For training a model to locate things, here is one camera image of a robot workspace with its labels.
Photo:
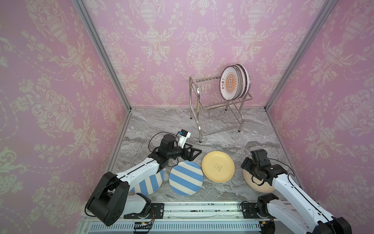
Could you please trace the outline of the beige plain plate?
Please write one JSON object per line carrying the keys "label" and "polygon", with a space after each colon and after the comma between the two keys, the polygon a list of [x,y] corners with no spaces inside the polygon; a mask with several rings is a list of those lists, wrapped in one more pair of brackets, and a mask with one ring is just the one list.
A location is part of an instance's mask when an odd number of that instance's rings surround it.
{"label": "beige plain plate", "polygon": [[271,193],[275,190],[275,188],[273,186],[270,186],[269,183],[264,180],[258,180],[246,170],[243,170],[243,176],[246,183],[258,192]]}

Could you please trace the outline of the yellow plate with bear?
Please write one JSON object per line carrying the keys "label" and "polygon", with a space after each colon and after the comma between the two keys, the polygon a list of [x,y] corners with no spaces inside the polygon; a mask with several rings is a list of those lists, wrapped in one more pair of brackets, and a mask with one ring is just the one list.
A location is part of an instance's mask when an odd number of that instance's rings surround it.
{"label": "yellow plate with bear", "polygon": [[221,151],[212,151],[204,156],[202,170],[211,181],[224,183],[234,176],[235,164],[228,154]]}

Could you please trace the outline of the silver metal dish rack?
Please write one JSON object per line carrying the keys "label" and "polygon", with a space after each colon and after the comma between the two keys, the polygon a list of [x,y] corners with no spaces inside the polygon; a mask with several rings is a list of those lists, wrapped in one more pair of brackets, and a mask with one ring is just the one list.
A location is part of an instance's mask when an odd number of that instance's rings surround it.
{"label": "silver metal dish rack", "polygon": [[222,98],[220,78],[195,79],[189,77],[190,118],[195,120],[199,141],[203,137],[236,129],[241,132],[244,124],[242,109],[253,97],[246,94],[234,101]]}

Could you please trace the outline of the red rimmed white plate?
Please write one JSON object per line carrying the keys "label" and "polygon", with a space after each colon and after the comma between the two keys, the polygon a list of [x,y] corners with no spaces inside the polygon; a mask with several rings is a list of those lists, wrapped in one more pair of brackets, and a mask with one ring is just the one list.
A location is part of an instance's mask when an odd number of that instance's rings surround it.
{"label": "red rimmed white plate", "polygon": [[220,92],[223,99],[234,100],[239,88],[239,75],[231,65],[226,67],[220,78]]}

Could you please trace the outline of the orange sunburst patterned plate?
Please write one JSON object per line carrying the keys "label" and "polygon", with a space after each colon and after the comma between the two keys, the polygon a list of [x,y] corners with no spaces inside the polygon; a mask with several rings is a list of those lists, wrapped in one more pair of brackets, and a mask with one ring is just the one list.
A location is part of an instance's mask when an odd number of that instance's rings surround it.
{"label": "orange sunburst patterned plate", "polygon": [[243,77],[242,77],[241,69],[236,64],[234,64],[233,67],[236,69],[236,71],[238,72],[238,75],[239,75],[239,88],[238,88],[238,92],[235,96],[235,99],[238,99],[239,96],[241,96],[242,89],[243,89]]}

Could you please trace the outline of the pink plate with bear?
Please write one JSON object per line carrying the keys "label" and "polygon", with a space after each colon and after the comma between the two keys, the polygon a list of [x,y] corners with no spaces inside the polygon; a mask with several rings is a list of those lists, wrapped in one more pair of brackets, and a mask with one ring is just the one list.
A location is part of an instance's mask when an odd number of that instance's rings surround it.
{"label": "pink plate with bear", "polygon": [[248,88],[248,78],[249,78],[249,75],[247,73],[247,70],[239,63],[236,64],[242,71],[242,77],[243,77],[243,89],[242,89],[242,93],[241,93],[241,96],[239,96],[239,98],[243,98],[245,96],[245,94],[247,93],[247,88]]}

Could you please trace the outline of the white floral plate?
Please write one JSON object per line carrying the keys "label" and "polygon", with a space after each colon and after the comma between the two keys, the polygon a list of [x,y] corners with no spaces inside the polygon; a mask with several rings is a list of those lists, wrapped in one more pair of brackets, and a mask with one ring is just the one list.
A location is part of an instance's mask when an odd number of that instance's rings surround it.
{"label": "white floral plate", "polygon": [[243,70],[243,72],[245,74],[245,80],[246,80],[245,90],[243,91],[242,95],[240,96],[240,98],[244,98],[248,94],[248,92],[250,90],[250,87],[251,87],[251,77],[250,77],[248,71],[246,70],[246,68],[243,65],[241,65],[239,63],[237,65]]}

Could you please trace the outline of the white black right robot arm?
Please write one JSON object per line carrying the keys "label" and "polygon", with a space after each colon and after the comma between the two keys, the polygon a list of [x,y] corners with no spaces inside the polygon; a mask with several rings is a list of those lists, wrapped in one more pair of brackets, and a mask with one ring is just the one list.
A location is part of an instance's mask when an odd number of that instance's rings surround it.
{"label": "white black right robot arm", "polygon": [[294,207],[288,208],[273,193],[259,196],[256,204],[242,202],[239,209],[243,216],[253,213],[266,219],[261,225],[262,234],[275,233],[276,219],[295,234],[352,233],[352,227],[345,218],[333,216],[312,200],[282,166],[270,162],[266,150],[251,151],[250,155],[244,159],[241,168],[259,180],[256,183],[258,187],[264,184],[274,187]]}

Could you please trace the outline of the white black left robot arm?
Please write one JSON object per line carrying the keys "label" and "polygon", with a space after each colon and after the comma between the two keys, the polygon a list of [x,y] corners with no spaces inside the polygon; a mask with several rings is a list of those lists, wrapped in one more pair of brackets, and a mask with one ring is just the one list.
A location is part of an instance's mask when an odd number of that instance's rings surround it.
{"label": "white black left robot arm", "polygon": [[194,161],[202,151],[187,143],[190,136],[185,130],[176,135],[166,133],[160,145],[151,150],[148,157],[138,165],[118,174],[105,173],[85,204],[86,215],[111,226],[125,215],[150,214],[152,201],[141,193],[129,195],[129,191],[141,181],[162,171],[169,160]]}

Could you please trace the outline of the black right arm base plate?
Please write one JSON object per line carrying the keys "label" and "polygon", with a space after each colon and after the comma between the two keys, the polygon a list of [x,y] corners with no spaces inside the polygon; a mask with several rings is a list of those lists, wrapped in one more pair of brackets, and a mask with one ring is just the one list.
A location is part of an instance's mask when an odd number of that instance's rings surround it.
{"label": "black right arm base plate", "polygon": [[238,208],[241,211],[244,219],[261,218],[273,220],[276,218],[274,216],[271,216],[270,214],[261,214],[259,212],[257,203],[255,202],[243,201],[239,204]]}

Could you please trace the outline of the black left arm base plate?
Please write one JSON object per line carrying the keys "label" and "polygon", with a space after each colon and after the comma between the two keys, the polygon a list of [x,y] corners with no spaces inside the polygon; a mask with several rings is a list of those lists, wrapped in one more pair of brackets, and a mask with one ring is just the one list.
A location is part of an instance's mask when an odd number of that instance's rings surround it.
{"label": "black left arm base plate", "polygon": [[141,213],[126,214],[124,219],[162,219],[164,216],[165,204],[164,203],[150,203],[145,206]]}

